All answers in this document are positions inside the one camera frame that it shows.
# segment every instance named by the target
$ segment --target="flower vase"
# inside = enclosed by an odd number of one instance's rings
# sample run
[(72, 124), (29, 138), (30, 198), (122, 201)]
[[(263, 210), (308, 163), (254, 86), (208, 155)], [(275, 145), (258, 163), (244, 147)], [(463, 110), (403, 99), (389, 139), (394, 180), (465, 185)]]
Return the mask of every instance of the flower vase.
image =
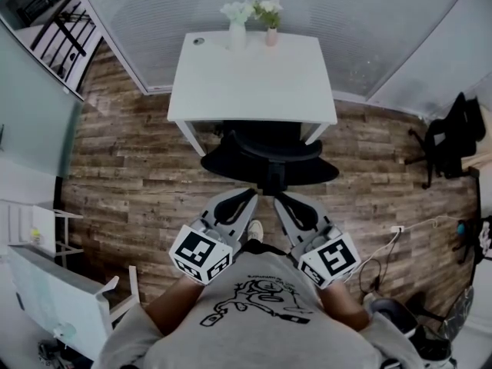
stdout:
[(246, 48), (246, 28), (244, 23), (231, 22), (229, 25), (229, 50), (239, 52)]
[(267, 30), (267, 46), (275, 46), (278, 40), (278, 33), (276, 28), (268, 28)]

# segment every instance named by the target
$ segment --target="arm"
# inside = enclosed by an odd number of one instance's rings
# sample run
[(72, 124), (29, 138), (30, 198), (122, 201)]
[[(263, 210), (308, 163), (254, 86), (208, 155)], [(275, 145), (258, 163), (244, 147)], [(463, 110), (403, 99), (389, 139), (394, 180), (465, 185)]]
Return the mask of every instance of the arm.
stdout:
[(185, 319), (203, 289), (203, 285), (183, 276), (163, 295), (153, 300), (145, 308), (145, 312), (159, 331), (167, 336)]
[(132, 307), (107, 339), (92, 369), (143, 367), (148, 349), (179, 326), (203, 288), (184, 276), (145, 310), (139, 304)]
[(334, 281), (324, 290), (317, 290), (317, 295), (324, 311), (334, 320), (357, 332), (369, 325), (369, 314), (352, 298), (343, 282)]

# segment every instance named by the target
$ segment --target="graphic print on shirt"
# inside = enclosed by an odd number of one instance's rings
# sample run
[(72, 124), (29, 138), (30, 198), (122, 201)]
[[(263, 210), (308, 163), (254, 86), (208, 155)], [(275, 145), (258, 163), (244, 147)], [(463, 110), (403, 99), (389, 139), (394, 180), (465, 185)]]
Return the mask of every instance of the graphic print on shirt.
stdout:
[(234, 297), (217, 303), (214, 313), (204, 318), (200, 325), (212, 327), (232, 309), (246, 311), (259, 309), (272, 317), (280, 318), (298, 324), (307, 324), (310, 318), (300, 317), (296, 314), (310, 314), (312, 311), (299, 305), (299, 294), (294, 286), (285, 283), (280, 278), (254, 277), (250, 281), (236, 284)]

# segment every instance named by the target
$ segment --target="shoe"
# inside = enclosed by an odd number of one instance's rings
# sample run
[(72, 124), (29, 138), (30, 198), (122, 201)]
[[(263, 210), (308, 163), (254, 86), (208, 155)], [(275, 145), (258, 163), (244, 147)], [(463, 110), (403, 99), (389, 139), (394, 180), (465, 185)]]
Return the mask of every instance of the shoe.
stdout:
[(248, 225), (248, 240), (251, 239), (263, 242), (263, 226), (259, 220), (251, 220)]

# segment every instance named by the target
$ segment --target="potted plant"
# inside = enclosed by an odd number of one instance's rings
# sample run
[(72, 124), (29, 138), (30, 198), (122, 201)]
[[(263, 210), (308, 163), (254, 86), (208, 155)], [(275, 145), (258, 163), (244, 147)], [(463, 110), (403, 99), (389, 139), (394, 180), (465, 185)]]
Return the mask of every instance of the potted plant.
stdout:
[(229, 25), (229, 49), (231, 51), (240, 51), (246, 46), (246, 27), (244, 23), (246, 23), (253, 11), (253, 5), (248, 0), (242, 3), (225, 4), (221, 8), (221, 12), (231, 21)]
[(282, 10), (282, 7), (275, 0), (254, 0), (253, 9), (255, 17), (267, 26), (267, 45), (274, 46), (277, 44), (277, 28), (280, 24), (279, 11)]

